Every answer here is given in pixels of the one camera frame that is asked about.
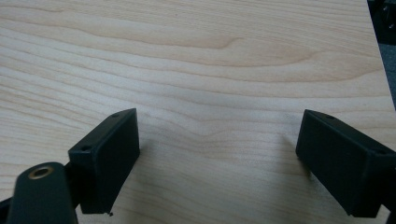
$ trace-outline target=wooden board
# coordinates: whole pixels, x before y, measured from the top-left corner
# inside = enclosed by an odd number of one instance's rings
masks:
[[[0,197],[108,115],[141,157],[81,223],[385,223],[348,217],[297,160],[306,108],[396,148],[364,0],[2,1]]]

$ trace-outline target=black plastic part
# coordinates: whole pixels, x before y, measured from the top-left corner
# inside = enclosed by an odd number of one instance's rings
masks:
[[[11,198],[5,199],[0,202],[0,224],[7,222],[7,216],[9,211],[9,206],[11,204]]]
[[[396,223],[396,213],[392,212],[389,214],[387,224],[395,224]]]
[[[382,204],[384,204],[389,211],[392,211],[393,214],[396,214],[396,170],[393,170],[392,174],[385,180],[386,189],[383,189],[384,197],[382,200]]]
[[[368,0],[367,3],[370,9],[370,15],[373,17],[374,14],[381,8],[385,0]]]
[[[63,165],[46,162],[18,176],[7,223],[77,223]]]
[[[76,175],[78,174],[78,170],[73,170],[70,162],[64,166],[64,170],[66,171],[67,185],[69,186],[72,204],[76,208],[84,193],[85,184],[83,180],[80,180],[80,176]]]
[[[376,217],[395,190],[389,180],[394,180],[396,153],[332,116],[305,110],[296,153],[354,217]]]
[[[376,39],[381,44],[396,45],[396,4],[383,2],[375,1],[370,7],[371,11],[377,9],[372,14]]]
[[[68,172],[83,186],[74,199],[82,213],[110,213],[140,154],[136,109],[109,116],[68,153]]]

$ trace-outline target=black mount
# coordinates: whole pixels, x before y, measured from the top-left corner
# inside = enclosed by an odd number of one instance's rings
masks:
[[[296,153],[349,215],[376,217],[381,204],[396,211],[396,152],[369,136],[305,110]]]
[[[140,154],[136,109],[109,116],[68,154],[66,166],[46,162],[18,176],[0,223],[77,223],[79,204],[84,214],[110,214]]]

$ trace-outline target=light wood grain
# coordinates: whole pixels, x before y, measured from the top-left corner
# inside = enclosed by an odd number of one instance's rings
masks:
[[[2,1],[0,198],[102,119],[138,111],[114,217],[81,223],[385,223],[299,163],[306,108],[396,148],[364,0]]]

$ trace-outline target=wooden surface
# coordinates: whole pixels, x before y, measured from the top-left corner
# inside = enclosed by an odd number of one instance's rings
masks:
[[[81,223],[385,223],[348,217],[297,160],[306,108],[396,148],[364,0],[2,1],[0,197],[108,115],[141,157]]]

